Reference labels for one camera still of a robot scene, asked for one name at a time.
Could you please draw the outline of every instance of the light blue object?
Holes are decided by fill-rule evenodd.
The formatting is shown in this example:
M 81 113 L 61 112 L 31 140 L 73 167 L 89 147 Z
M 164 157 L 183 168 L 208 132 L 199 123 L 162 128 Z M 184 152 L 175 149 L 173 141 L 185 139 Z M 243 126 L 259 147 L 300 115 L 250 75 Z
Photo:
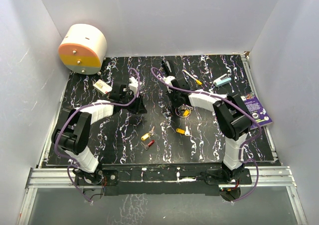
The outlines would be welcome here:
M 213 84 L 215 87 L 220 87 L 222 85 L 225 85 L 227 83 L 231 82 L 231 78 L 227 76 L 227 74 L 222 75 L 221 77 L 217 78 L 213 81 Z

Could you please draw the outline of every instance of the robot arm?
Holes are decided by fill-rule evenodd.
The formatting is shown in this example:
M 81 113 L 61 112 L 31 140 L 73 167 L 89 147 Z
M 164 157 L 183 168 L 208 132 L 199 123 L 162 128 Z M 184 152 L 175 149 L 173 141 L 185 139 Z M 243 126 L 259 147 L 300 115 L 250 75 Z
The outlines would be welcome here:
M 174 73 L 174 65 L 170 61 L 162 61 L 162 67 L 167 75 L 164 77 L 165 83 L 176 88 L 190 90 L 189 85 L 184 77 L 177 78 Z M 186 93 L 167 87 L 167 95 L 171 100 L 172 106 L 178 108 L 181 105 L 188 105 L 192 107 L 200 107 L 216 114 L 220 130 L 225 135 L 225 157 L 222 162 L 222 169 L 226 174 L 226 180 L 238 178 L 243 171 L 243 148 L 241 144 L 246 140 L 247 134 L 250 131 L 252 122 L 242 113 L 237 111 L 234 107 L 225 103 L 221 99 L 213 98 L 209 95 L 216 95 L 231 101 L 244 112 L 249 114 L 249 111 L 239 94 L 219 95 L 209 92 L 199 94 L 204 90 L 197 90 L 196 93 Z
M 143 98 L 140 95 L 128 107 L 101 104 L 107 102 L 126 104 L 132 100 L 134 95 L 138 93 L 138 82 L 134 77 L 130 78 L 130 82 L 128 87 L 124 84 L 114 83 L 107 100 L 98 100 L 94 103 L 94 106 L 82 109 L 68 124 L 59 140 L 59 148 L 78 162 L 79 167 L 77 170 L 73 170 L 73 172 L 79 177 L 84 178 L 88 183 L 95 184 L 101 180 L 101 173 L 99 173 L 101 165 L 87 146 L 90 126 L 101 119 L 114 115 L 121 109 L 127 109 L 134 114 L 147 113 L 143 104 Z M 52 135 L 53 143 L 55 143 L 61 128 L 75 110 L 70 108 L 62 109 Z

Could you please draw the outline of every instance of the purple packaging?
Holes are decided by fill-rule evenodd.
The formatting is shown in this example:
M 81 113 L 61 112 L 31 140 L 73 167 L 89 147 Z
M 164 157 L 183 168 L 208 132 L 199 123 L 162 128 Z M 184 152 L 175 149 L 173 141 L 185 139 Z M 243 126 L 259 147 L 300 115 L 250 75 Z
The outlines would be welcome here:
M 245 96 L 242 96 L 241 99 L 245 103 L 251 116 L 260 126 L 265 126 L 273 122 L 254 93 L 249 93 Z M 254 124 L 251 126 L 251 129 L 256 128 L 257 126 L 255 126 Z

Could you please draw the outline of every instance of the orange stripe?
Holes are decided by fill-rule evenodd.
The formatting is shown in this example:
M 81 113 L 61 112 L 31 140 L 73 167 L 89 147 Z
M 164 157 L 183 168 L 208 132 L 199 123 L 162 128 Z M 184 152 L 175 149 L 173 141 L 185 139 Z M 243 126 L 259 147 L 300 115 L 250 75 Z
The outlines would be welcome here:
M 98 55 L 89 47 L 77 43 L 64 43 L 59 46 L 58 52 L 63 55 L 74 55 L 73 50 L 76 51 L 75 55 L 85 57 L 98 57 Z

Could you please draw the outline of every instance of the white cylinder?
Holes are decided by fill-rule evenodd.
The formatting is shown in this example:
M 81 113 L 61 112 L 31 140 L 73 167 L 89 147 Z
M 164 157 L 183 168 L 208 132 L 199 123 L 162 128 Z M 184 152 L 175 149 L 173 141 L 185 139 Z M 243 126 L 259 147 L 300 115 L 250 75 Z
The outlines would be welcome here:
M 99 29 L 88 24 L 75 24 L 65 35 L 58 52 L 70 70 L 95 74 L 101 69 L 106 50 L 107 42 Z

